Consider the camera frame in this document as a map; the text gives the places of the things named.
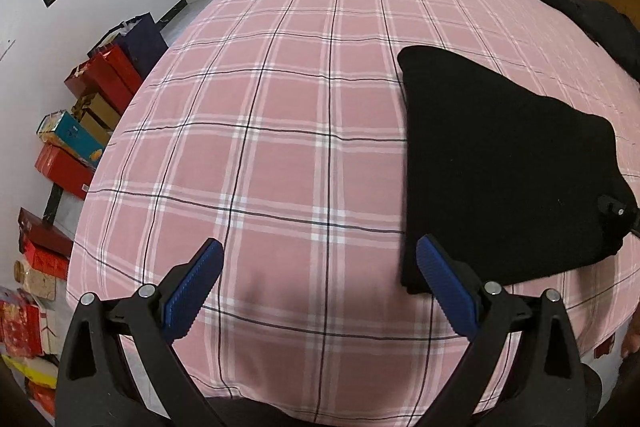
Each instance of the bedsheet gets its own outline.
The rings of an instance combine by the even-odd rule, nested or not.
[[[436,301],[399,283],[396,55],[410,44],[452,50],[608,118],[640,197],[638,84],[539,0],[214,0],[106,148],[78,226],[69,302],[158,283],[216,237],[222,278],[174,344],[203,393],[326,425],[414,423],[466,340]],[[557,288],[586,351],[635,309],[639,270],[629,236],[595,266],[508,290]],[[515,340],[480,409],[497,398]]]

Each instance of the silver screw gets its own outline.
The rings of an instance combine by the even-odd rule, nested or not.
[[[486,291],[489,295],[498,295],[502,291],[502,286],[500,286],[497,282],[489,281],[484,285],[484,291]]]
[[[138,295],[140,295],[145,299],[150,297],[154,293],[156,293],[156,287],[153,286],[152,284],[145,284],[144,286],[140,287],[140,289],[138,290]]]
[[[561,299],[560,294],[556,290],[547,290],[545,295],[551,302],[558,302]]]
[[[88,306],[89,304],[91,304],[93,301],[95,301],[95,295],[92,294],[91,292],[89,293],[85,293],[81,298],[80,298],[80,303],[84,304],[85,306]]]

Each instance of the teal box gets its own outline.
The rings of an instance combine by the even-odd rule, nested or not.
[[[44,143],[64,149],[84,165],[92,169],[98,166],[102,145],[67,111],[45,116],[38,127],[38,136]]]

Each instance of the wall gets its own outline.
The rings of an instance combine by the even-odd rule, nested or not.
[[[47,8],[0,0],[0,285],[13,278],[20,206],[42,215],[49,198],[51,183],[33,167],[42,148],[34,132],[45,114],[74,102],[66,76],[109,28],[148,11],[157,20],[178,1],[57,0]]]

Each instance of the blue gripper pad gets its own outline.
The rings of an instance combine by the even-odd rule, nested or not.
[[[162,336],[167,343],[171,344],[189,333],[200,308],[222,273],[223,264],[222,245],[215,239],[207,239],[188,264],[172,269],[176,273],[180,273],[180,270],[186,273],[176,282],[177,287],[168,299],[162,299]]]
[[[453,330],[472,341],[479,330],[479,303],[449,266],[455,261],[429,235],[418,241],[415,257]]]

